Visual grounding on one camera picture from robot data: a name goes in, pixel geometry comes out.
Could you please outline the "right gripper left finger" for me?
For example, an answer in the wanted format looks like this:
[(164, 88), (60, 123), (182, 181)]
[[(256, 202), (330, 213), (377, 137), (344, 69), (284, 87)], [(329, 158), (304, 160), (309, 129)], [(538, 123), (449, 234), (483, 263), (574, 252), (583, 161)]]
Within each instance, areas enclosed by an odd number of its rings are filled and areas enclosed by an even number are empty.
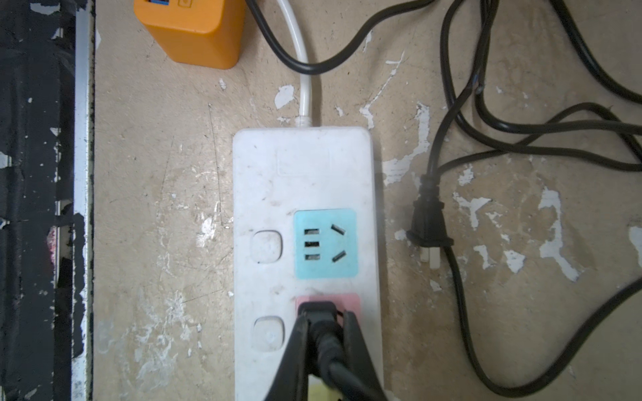
[(265, 401), (306, 401), (309, 388), (310, 323), (297, 317)]

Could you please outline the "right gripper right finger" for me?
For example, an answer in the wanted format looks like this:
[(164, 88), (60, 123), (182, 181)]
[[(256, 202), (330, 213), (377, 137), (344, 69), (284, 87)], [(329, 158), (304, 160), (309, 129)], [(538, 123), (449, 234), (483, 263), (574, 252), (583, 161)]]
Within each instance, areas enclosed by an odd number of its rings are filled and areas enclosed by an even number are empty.
[(352, 379), (344, 380), (348, 388), (341, 392), (348, 400), (386, 400), (356, 314), (345, 310), (343, 321), (346, 366)]

